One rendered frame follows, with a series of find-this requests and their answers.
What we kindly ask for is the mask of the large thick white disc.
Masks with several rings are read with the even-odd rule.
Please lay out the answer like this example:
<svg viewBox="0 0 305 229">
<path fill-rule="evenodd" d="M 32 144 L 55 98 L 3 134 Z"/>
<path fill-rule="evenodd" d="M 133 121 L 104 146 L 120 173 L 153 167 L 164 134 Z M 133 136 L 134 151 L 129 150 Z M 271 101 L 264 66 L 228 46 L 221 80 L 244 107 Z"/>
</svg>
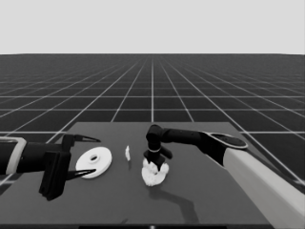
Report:
<svg viewBox="0 0 305 229">
<path fill-rule="evenodd" d="M 76 170 L 93 170 L 83 178 L 95 178 L 105 173 L 112 164 L 112 153 L 106 147 L 95 147 L 82 154 L 76 161 Z"/>
</svg>

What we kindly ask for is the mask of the white round carrier with pins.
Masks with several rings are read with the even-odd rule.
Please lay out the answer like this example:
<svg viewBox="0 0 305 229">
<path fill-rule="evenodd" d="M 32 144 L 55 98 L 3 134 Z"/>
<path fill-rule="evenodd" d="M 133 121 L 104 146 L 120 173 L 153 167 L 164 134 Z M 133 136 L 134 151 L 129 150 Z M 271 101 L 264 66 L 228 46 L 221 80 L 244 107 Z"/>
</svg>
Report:
<svg viewBox="0 0 305 229">
<path fill-rule="evenodd" d="M 141 176 L 142 176 L 143 180 L 144 180 L 145 177 L 154 177 L 154 178 L 155 178 L 155 185 L 161 184 L 161 183 L 165 180 L 165 178 L 166 178 L 167 175 L 162 174 L 161 172 L 158 172 L 158 174 L 154 176 L 154 175 L 152 175 L 152 174 L 150 173 L 149 168 L 147 168 L 147 167 L 142 167 Z"/>
</svg>

